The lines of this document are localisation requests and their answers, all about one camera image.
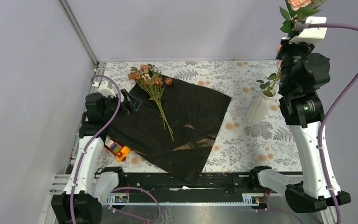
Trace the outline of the peach flower bouquet black wrap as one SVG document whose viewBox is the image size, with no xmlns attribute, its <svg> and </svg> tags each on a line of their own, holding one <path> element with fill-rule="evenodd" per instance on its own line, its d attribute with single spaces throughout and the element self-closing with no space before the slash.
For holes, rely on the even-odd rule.
<svg viewBox="0 0 358 224">
<path fill-rule="evenodd" d="M 147 92 L 149 100 L 152 100 L 157 105 L 163 121 L 164 129 L 168 129 L 172 141 L 174 141 L 173 130 L 168 124 L 167 117 L 162 107 L 162 96 L 166 86 L 172 85 L 173 80 L 170 77 L 163 77 L 161 71 L 158 71 L 155 65 L 142 64 L 139 68 L 130 67 L 128 74 L 130 80 L 134 80 L 136 84 Z"/>
</svg>

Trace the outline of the black wrapping paper sheet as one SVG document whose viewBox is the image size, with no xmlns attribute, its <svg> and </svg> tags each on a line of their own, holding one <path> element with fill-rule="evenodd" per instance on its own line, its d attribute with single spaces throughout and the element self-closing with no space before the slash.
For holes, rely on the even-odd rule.
<svg viewBox="0 0 358 224">
<path fill-rule="evenodd" d="M 135 85 L 130 94 L 141 100 L 137 112 L 117 116 L 108 135 L 162 170 L 196 184 L 212 151 L 231 98 L 219 91 L 174 79 L 166 87 L 161 111 Z"/>
</svg>

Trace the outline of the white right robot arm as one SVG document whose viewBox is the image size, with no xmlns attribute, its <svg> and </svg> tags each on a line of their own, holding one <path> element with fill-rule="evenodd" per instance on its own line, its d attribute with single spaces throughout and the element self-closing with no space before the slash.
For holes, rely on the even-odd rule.
<svg viewBox="0 0 358 224">
<path fill-rule="evenodd" d="M 255 192 L 270 189 L 284 196 L 295 213 L 313 213 L 351 202 L 334 177 L 326 148 L 325 118 L 317 90 L 330 81 L 329 58 L 314 52 L 315 45 L 283 37 L 276 58 L 281 60 L 280 110 L 298 150 L 302 179 L 257 166 L 248 186 Z"/>
</svg>

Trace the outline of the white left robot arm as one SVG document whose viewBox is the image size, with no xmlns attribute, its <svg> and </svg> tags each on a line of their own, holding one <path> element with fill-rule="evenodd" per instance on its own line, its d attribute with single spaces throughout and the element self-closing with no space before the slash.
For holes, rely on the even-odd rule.
<svg viewBox="0 0 358 224">
<path fill-rule="evenodd" d="M 142 101 L 125 89 L 118 96 L 91 93 L 85 98 L 85 112 L 79 129 L 76 161 L 61 194 L 54 195 L 51 207 L 61 224 L 99 224 L 103 203 L 111 190 L 122 191 L 126 180 L 108 171 L 96 183 L 94 168 L 105 146 L 107 126 L 118 116 L 136 112 Z"/>
</svg>

